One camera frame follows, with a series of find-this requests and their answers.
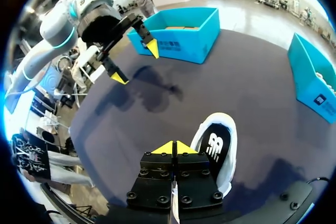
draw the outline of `black cable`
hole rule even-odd
[[[318,178],[314,178],[314,179],[311,179],[309,181],[307,181],[307,184],[310,184],[312,182],[315,182],[315,181],[319,181],[319,180],[323,180],[323,181],[326,181],[329,183],[330,179],[326,178],[326,177],[318,177]]]

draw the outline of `blue plastic box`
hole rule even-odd
[[[307,105],[329,123],[336,120],[336,96],[316,76],[323,75],[328,85],[336,89],[336,74],[329,60],[311,43],[294,34],[288,50],[297,100]]]
[[[191,7],[162,10],[144,21],[157,39],[160,57],[202,64],[220,32],[217,8]],[[166,29],[167,27],[198,27]],[[135,30],[128,33],[136,51],[152,55]]]

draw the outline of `table surface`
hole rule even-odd
[[[283,48],[221,30],[202,65],[139,56],[132,45],[115,63],[131,81],[124,86],[100,76],[70,130],[86,171],[109,202],[125,205],[145,151],[170,140],[189,145],[214,112],[231,115],[238,133],[227,210],[244,214],[294,181],[331,176],[336,124],[296,100]],[[314,184],[318,194],[324,186]]]

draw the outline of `sneaker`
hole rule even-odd
[[[231,190],[236,169],[237,130],[235,121],[225,113],[214,113],[200,125],[191,149],[206,153],[210,172],[225,197]]]

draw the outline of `cable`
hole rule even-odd
[[[21,94],[27,93],[27,92],[33,90],[34,88],[36,88],[37,85],[40,84],[40,82],[42,81],[42,79],[44,78],[44,76],[46,76],[46,74],[47,74],[47,72],[48,72],[50,66],[51,66],[51,62],[49,63],[49,66],[48,66],[47,70],[45,71],[45,73],[43,74],[42,78],[41,78],[35,85],[33,85],[33,86],[30,87],[29,89],[24,90],[24,91],[21,91],[21,92],[13,92],[13,93],[6,94],[6,95],[5,95],[5,99],[6,99],[7,97],[11,96],[11,95],[21,95]],[[24,73],[24,76],[26,77],[26,79],[29,80],[29,79],[27,78],[26,74],[25,74],[25,69],[23,69],[22,72]]]
[[[326,181],[329,183],[330,179],[326,178],[326,177],[318,177],[318,178],[314,178],[314,179],[311,179],[309,181],[307,181],[307,184],[310,184],[312,182],[315,182],[315,181],[319,181],[319,180],[323,180],[323,181]]]

